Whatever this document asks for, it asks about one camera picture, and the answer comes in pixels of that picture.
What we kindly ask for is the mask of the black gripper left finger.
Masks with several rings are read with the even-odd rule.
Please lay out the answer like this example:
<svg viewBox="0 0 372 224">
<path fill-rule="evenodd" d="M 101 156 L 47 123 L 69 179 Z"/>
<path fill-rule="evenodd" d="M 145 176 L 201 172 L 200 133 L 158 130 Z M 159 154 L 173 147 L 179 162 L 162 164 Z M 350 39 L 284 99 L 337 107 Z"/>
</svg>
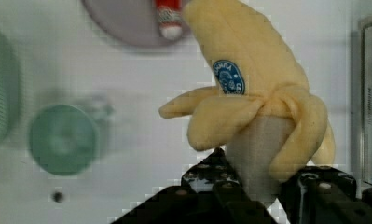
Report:
<svg viewBox="0 0 372 224">
<path fill-rule="evenodd" d="M 191 187 L 197 193 L 211 192 L 214 184 L 223 181 L 241 183 L 235 169 L 227 161 L 225 151 L 217 147 L 182 175 L 181 185 Z"/>
</svg>

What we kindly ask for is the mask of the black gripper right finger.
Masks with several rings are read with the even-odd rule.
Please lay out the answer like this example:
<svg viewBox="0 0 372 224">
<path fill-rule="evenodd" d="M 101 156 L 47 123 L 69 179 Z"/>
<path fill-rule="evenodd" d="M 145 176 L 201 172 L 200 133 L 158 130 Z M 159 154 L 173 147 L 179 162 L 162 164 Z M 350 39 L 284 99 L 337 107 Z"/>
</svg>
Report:
<svg viewBox="0 0 372 224">
<path fill-rule="evenodd" d="M 307 166 L 281 185 L 280 203 L 291 224 L 372 224 L 372 206 L 356 191 L 352 175 Z"/>
</svg>

